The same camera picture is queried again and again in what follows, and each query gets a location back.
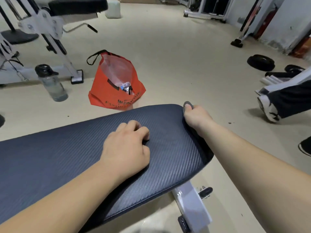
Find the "beige floor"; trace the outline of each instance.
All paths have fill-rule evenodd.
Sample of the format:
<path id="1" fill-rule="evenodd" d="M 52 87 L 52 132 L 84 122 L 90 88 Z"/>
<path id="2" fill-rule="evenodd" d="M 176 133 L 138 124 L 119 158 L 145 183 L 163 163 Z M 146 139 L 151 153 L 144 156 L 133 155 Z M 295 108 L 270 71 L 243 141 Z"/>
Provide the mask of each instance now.
<path id="1" fill-rule="evenodd" d="M 253 54 L 264 54 L 275 60 L 276 70 L 287 64 L 308 66 L 305 62 L 253 40 L 245 41 L 242 49 L 235 48 L 230 42 L 239 35 L 238 29 L 210 20 L 184 18 L 183 6 L 122 4 L 121 9 L 122 19 L 106 19 L 101 14 L 99 19 L 89 21 L 98 34 L 81 28 L 64 35 L 62 42 L 70 59 L 87 78 L 80 85 L 64 82 L 68 100 L 53 102 L 39 84 L 0 89 L 0 114 L 6 117 L 0 140 L 115 113 L 90 105 L 87 97 L 96 66 L 88 66 L 86 58 L 106 49 L 130 59 L 146 87 L 134 107 L 182 105 L 186 100 L 203 105 L 221 125 L 311 174 L 311 157 L 297 149 L 298 143 L 311 135 L 311 114 L 295 115 L 279 125 L 267 123 L 254 93 L 262 87 L 259 79 L 264 72 L 248 66 L 246 60 Z M 0 26 L 6 29 L 3 22 Z M 44 46 L 42 39 L 18 46 L 21 61 L 26 66 L 58 63 L 57 56 Z M 204 200 L 213 218 L 211 233 L 264 232 L 216 158 L 192 183 L 196 188 L 214 188 L 211 197 Z M 93 232 L 181 233 L 179 215 L 175 201 L 167 194 Z"/>

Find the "hand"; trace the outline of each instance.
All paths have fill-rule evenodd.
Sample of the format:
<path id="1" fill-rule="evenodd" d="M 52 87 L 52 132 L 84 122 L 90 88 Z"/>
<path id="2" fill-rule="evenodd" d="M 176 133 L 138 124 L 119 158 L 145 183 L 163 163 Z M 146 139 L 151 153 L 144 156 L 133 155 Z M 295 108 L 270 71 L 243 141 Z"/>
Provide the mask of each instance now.
<path id="1" fill-rule="evenodd" d="M 189 104 L 185 105 L 185 120 L 187 124 L 194 128 L 196 132 L 199 134 L 199 136 L 202 136 L 201 134 L 201 127 L 205 122 L 213 121 L 213 118 L 210 116 L 210 114 L 203 109 L 199 105 L 194 105 L 194 109 L 191 108 Z"/>
<path id="2" fill-rule="evenodd" d="M 150 150 L 143 140 L 149 140 L 148 128 L 135 120 L 121 123 L 105 140 L 100 161 L 123 182 L 149 164 Z"/>

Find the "black padded seat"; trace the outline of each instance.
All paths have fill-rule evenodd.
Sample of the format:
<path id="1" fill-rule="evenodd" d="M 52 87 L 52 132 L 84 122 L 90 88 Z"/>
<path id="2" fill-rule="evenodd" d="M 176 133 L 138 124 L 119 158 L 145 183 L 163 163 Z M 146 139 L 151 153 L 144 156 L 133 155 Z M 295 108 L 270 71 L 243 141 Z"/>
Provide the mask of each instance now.
<path id="1" fill-rule="evenodd" d="M 0 224 L 97 162 L 108 134 L 130 120 L 150 129 L 146 143 L 150 164 L 111 192 L 81 232 L 171 191 L 213 157 L 204 139 L 191 133 L 182 107 L 172 104 L 141 107 L 1 141 Z"/>
<path id="2" fill-rule="evenodd" d="M 107 0 L 53 0 L 49 2 L 52 16 L 93 14 L 108 9 Z"/>

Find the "black pants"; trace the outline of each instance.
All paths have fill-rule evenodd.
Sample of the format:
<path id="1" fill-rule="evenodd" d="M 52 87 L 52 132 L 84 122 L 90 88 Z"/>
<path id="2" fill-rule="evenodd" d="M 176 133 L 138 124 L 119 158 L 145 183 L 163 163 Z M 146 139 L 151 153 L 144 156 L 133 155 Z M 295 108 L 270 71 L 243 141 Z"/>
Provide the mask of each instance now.
<path id="1" fill-rule="evenodd" d="M 311 80 L 267 94 L 281 118 L 311 109 Z"/>

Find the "red shopping bag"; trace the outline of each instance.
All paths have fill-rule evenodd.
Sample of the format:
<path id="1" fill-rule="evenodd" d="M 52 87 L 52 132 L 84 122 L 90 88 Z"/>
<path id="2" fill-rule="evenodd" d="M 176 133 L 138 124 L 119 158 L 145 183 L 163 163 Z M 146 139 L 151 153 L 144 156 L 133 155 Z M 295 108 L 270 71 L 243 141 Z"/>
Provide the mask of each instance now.
<path id="1" fill-rule="evenodd" d="M 109 109 L 125 110 L 140 98 L 146 91 L 144 85 L 138 80 L 133 64 L 126 58 L 101 50 L 87 59 L 93 65 L 97 57 L 101 61 L 97 68 L 89 100 L 92 105 Z M 96 56 L 90 64 L 88 60 Z M 130 82 L 128 91 L 122 90 L 122 84 Z"/>

